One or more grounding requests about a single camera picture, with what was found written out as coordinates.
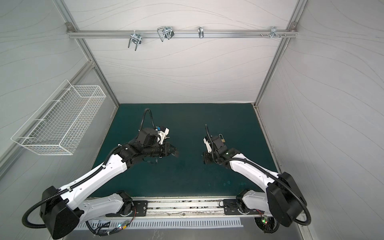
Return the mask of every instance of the black motor housing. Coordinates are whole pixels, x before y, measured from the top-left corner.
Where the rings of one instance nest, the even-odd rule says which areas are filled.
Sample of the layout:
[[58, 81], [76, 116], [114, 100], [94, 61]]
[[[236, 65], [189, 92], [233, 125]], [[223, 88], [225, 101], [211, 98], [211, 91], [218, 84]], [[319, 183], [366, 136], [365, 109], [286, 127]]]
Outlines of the black motor housing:
[[[41, 198], [46, 199], [56, 192], [56, 188], [51, 186], [43, 192]], [[60, 239], [75, 229], [83, 213], [84, 211], [79, 208], [70, 209], [61, 196], [42, 204], [40, 207], [40, 217], [53, 239]]]
[[[282, 182], [288, 185], [307, 206], [307, 202], [293, 177], [286, 172], [279, 174], [278, 177]], [[284, 187], [280, 186], [276, 181], [268, 184], [266, 195], [271, 214], [285, 227], [289, 227], [294, 219], [296, 219], [303, 211], [303, 208], [292, 194], [290, 194]]]

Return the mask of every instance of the aluminum rail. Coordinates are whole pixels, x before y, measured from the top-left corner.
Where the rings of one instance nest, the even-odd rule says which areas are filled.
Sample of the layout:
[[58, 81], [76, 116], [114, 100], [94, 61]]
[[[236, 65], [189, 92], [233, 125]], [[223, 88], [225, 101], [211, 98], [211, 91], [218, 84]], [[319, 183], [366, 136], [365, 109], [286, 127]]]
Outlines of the aluminum rail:
[[[297, 1], [296, 7], [293, 10], [291, 19], [288, 22], [287, 29], [297, 31], [297, 25], [298, 25], [300, 16], [301, 16], [301, 14], [302, 14], [302, 12], [304, 10], [304, 7], [305, 7], [307, 1], [308, 0], [298, 0]], [[282, 39], [280, 41], [280, 44], [277, 47], [275, 56], [273, 57], [272, 64], [269, 67], [268, 72], [267, 72], [267, 74], [265, 76], [265, 79], [263, 81], [263, 84], [262, 84], [262, 86], [260, 88], [259, 94], [257, 95], [257, 98], [256, 98], [255, 102], [253, 103], [253, 105], [255, 107], [259, 106], [259, 104], [260, 104], [260, 102], [261, 102], [261, 100], [263, 98], [264, 92], [265, 92], [265, 90], [266, 90], [266, 88], [268, 86], [268, 83], [271, 80], [271, 78], [272, 78], [272, 76], [273, 76], [273, 74], [274, 74], [274, 72], [276, 70], [277, 64], [279, 63], [281, 57], [283, 56], [283, 53], [285, 51], [285, 48], [288, 45], [289, 40], [290, 40], [290, 38]]]
[[[70, 38], [130, 38], [129, 31], [68, 31]], [[174, 30], [173, 38], [199, 38], [198, 30]], [[296, 31], [276, 30], [274, 38], [295, 38]], [[136, 30], [135, 33], [144, 38], [159, 38], [156, 30]], [[204, 30], [204, 38], [270, 38], [271, 30]]]

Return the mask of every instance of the green table surface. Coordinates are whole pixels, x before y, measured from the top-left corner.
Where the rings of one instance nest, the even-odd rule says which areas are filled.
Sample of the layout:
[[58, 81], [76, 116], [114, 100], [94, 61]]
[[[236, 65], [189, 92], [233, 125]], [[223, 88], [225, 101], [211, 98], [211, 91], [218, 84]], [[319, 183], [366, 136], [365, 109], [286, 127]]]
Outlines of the green table surface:
[[[105, 197], [124, 190], [133, 197], [225, 196], [244, 189], [261, 189], [243, 175], [216, 164], [205, 165], [204, 125], [211, 135], [223, 134], [230, 149], [238, 149], [259, 165], [276, 171], [264, 135], [251, 104], [121, 104], [101, 146], [94, 167], [104, 161], [117, 144], [137, 135], [145, 108], [155, 126], [169, 128], [167, 139], [180, 152], [178, 158], [158, 158], [157, 164], [141, 162], [96, 190], [92, 197]], [[143, 127], [150, 127], [147, 113]], [[145, 158], [155, 162], [154, 158]]]

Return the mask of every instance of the metal bracket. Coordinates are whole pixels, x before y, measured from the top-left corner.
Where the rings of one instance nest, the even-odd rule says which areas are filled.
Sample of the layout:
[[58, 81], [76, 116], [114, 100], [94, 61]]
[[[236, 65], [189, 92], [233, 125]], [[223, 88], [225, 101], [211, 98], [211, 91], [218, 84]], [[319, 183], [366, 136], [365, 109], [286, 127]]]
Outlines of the metal bracket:
[[75, 31], [74, 29], [74, 26], [72, 23], [68, 22], [68, 23], [65, 23], [65, 26], [67, 27], [67, 33], [72, 33]]
[[139, 34], [136, 34], [136, 33], [131, 34], [131, 37], [129, 38], [129, 42], [128, 42], [128, 48], [132, 42], [134, 44], [136, 44], [136, 46], [135, 46], [135, 51], [136, 51], [138, 45], [141, 44], [141, 36]]
[[268, 36], [269, 36], [269, 38], [274, 38], [274, 37], [281, 37], [281, 35], [280, 34], [277, 34], [276, 33], [276, 27], [274, 26], [274, 27], [272, 27], [272, 29], [271, 29], [271, 33], [270, 34], [268, 34]]
[[198, 32], [199, 32], [199, 38], [203, 38], [204, 37], [204, 29], [203, 27], [198, 27], [197, 28]]
[[288, 28], [289, 31], [297, 31], [297, 22], [292, 22]]
[[250, 209], [250, 211], [246, 214], [239, 211], [236, 204], [236, 199], [224, 199], [223, 200], [223, 208], [225, 215], [256, 215], [259, 212], [256, 209]]
[[157, 33], [161, 41], [164, 41], [166, 37], [169, 40], [175, 35], [171, 26], [161, 26], [157, 29]]
[[[148, 201], [133, 201], [133, 205], [136, 208], [136, 217], [144, 217], [147, 214]], [[128, 214], [127, 217], [133, 217], [134, 212]], [[106, 214], [106, 217], [121, 217], [120, 214]]]

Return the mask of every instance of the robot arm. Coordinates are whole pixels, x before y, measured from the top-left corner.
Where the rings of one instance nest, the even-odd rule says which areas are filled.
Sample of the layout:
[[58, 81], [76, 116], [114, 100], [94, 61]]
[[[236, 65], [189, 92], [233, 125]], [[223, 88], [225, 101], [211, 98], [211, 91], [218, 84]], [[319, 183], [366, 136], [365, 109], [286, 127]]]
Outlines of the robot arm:
[[[243, 191], [241, 196], [237, 197], [237, 206], [241, 212], [269, 209], [273, 217], [285, 227], [290, 226], [293, 221], [302, 225], [310, 224], [307, 203], [291, 175], [286, 172], [278, 174], [254, 163], [240, 151], [228, 149], [219, 136], [211, 136], [207, 125], [205, 129], [207, 136], [204, 138], [204, 144], [207, 151], [204, 152], [204, 163], [224, 165], [250, 179], [266, 193]], [[303, 210], [307, 216], [305, 222], [296, 219]]]
[[[142, 123], [147, 111], [150, 110], [145, 110]], [[103, 198], [86, 198], [113, 177], [142, 162], [145, 157], [164, 157], [171, 154], [177, 157], [176, 148], [165, 141], [168, 128], [161, 126], [142, 129], [142, 123], [138, 135], [128, 143], [119, 144], [99, 166], [59, 189], [54, 186], [47, 188], [42, 200], [25, 212], [23, 225], [29, 228], [46, 227], [53, 239], [60, 239], [79, 223], [95, 217], [115, 213], [128, 215], [132, 211], [132, 199], [123, 191]], [[29, 214], [39, 206], [44, 224], [30, 223]]]

